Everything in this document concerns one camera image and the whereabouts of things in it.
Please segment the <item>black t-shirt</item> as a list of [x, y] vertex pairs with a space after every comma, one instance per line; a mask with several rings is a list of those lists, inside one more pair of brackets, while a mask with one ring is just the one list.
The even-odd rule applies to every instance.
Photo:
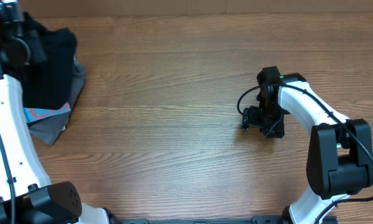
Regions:
[[77, 39], [68, 28], [48, 30], [24, 13], [23, 28], [37, 34], [46, 59], [24, 68], [22, 100], [25, 108], [57, 110], [69, 99]]

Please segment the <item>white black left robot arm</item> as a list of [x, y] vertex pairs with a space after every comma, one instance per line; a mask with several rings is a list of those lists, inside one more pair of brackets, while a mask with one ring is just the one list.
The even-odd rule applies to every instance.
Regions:
[[0, 61], [0, 223], [116, 222], [109, 210], [83, 203], [71, 182], [51, 182], [27, 127], [21, 83]]

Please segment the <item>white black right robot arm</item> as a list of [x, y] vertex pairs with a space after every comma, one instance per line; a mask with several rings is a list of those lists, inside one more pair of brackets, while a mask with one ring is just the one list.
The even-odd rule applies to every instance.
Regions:
[[373, 201], [356, 198], [373, 184], [371, 127], [364, 119], [349, 119], [325, 103], [298, 73], [257, 75], [258, 106], [238, 112], [241, 126], [252, 126], [267, 138], [282, 138], [284, 116], [290, 114], [310, 135], [306, 177], [308, 187], [279, 216], [254, 217], [253, 223], [336, 223], [329, 217], [341, 203]]

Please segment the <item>cardboard back panel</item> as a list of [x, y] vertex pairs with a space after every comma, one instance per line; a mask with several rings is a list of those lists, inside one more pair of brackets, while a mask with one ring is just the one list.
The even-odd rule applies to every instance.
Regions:
[[35, 17], [373, 12], [373, 0], [23, 0]]

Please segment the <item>light blue printed t-shirt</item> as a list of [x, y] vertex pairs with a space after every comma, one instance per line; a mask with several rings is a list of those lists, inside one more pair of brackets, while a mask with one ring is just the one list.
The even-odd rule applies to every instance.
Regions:
[[41, 119], [49, 118], [52, 116], [65, 114], [71, 111], [71, 107], [68, 102], [66, 102], [60, 109], [48, 110], [41, 108], [23, 108], [23, 112], [28, 123], [33, 123]]

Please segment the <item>grey folded t-shirt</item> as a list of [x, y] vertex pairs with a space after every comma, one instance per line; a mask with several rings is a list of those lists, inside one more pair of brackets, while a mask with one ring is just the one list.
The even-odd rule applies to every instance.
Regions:
[[[86, 81], [85, 66], [79, 63], [76, 59], [73, 62], [73, 75], [71, 83], [71, 92], [68, 99], [68, 104], [72, 110], [77, 102], [77, 99], [83, 90]], [[55, 141], [65, 130], [72, 111], [49, 116], [48, 118], [40, 119], [33, 123], [29, 123], [29, 131], [31, 135], [42, 140], [48, 145], [54, 145]]]

